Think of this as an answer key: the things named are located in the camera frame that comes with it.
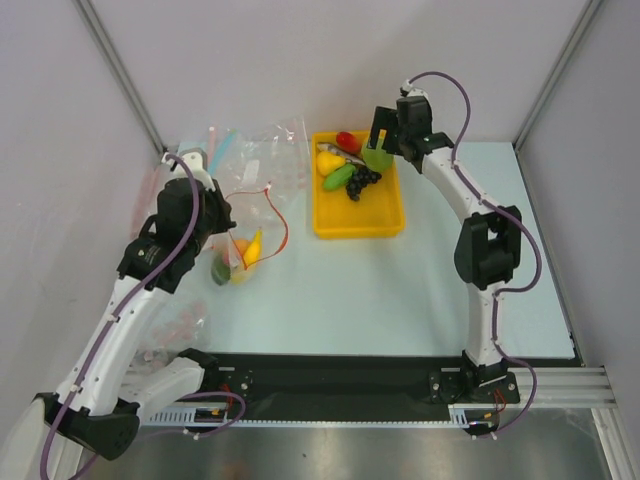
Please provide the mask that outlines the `yellow toy banana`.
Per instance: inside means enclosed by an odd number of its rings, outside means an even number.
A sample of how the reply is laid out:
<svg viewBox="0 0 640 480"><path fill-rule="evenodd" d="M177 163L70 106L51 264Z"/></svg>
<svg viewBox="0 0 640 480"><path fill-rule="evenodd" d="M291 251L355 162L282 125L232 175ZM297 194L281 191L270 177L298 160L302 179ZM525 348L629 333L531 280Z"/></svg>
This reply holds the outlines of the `yellow toy banana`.
<svg viewBox="0 0 640 480"><path fill-rule="evenodd" d="M252 265L256 264L261 258L262 236L262 230L258 229L243 253L242 260L246 269L249 269Z"/></svg>

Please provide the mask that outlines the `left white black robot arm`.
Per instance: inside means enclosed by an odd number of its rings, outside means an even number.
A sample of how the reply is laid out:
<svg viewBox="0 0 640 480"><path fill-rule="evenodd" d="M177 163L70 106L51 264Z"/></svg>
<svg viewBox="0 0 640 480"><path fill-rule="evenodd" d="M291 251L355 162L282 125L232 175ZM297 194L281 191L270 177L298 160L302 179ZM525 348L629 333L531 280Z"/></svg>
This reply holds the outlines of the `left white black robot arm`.
<svg viewBox="0 0 640 480"><path fill-rule="evenodd" d="M208 400L220 392L224 376L218 359L193 347L143 380L131 385L124 380L146 330L209 237L235 225L219 183L208 173L169 176L155 213L124 250L90 344L55 391L34 399L48 427L42 471L57 437L113 460L133 443L142 421L182 398Z"/></svg>

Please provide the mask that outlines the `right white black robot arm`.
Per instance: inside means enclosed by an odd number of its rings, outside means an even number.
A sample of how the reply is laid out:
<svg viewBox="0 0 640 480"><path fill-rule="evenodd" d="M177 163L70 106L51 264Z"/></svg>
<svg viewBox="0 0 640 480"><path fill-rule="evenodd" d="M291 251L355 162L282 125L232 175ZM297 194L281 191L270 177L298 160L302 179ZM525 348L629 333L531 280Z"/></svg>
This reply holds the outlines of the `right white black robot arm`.
<svg viewBox="0 0 640 480"><path fill-rule="evenodd" d="M461 224L454 266L468 287L469 334L463 350L461 388L473 401L493 394L506 378L506 360L499 352L499 290L513 278L521 258L517 207L504 217L488 206L491 199L456 159L454 142L433 131L433 115L424 93L405 94L394 108L375 108L369 148L401 156L429 180L447 201Z"/></svg>

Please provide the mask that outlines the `clear orange-zipper zip bag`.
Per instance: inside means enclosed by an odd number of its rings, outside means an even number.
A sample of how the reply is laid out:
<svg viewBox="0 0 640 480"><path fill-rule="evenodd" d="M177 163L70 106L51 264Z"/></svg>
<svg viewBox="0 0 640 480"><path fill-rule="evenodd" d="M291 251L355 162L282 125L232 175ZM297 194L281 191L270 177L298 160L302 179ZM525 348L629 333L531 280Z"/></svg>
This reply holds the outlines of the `clear orange-zipper zip bag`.
<svg viewBox="0 0 640 480"><path fill-rule="evenodd" d="M232 219L236 226L229 232L216 234L210 241L212 260L216 254L228 257L232 268L231 280L226 285L241 285L249 281L258 266L280 254L289 240L289 225L272 198L272 184L267 183L260 190L242 190L228 194L225 200L232 206ZM246 269L242 256L235 248L238 238L252 240L261 229L262 253L260 260Z"/></svg>

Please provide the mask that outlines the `orange green toy mango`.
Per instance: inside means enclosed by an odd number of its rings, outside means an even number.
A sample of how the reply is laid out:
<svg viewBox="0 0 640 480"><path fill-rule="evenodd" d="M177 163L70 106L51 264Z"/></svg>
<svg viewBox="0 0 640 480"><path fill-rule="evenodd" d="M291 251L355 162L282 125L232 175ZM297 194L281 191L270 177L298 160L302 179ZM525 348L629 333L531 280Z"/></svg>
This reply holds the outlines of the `orange green toy mango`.
<svg viewBox="0 0 640 480"><path fill-rule="evenodd" d="M227 256L216 254L213 257L211 269L212 280L219 286L228 284L231 280L232 268Z"/></svg>

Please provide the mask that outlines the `peach toy fruit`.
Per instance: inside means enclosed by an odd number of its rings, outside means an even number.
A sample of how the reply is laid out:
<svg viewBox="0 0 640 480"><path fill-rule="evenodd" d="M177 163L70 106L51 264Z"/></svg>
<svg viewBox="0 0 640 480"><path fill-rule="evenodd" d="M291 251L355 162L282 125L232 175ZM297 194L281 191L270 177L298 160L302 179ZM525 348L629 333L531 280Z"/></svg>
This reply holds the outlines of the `peach toy fruit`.
<svg viewBox="0 0 640 480"><path fill-rule="evenodd" d="M234 241L235 248L240 256L243 256L249 248L251 241L245 238L238 238Z"/></svg>

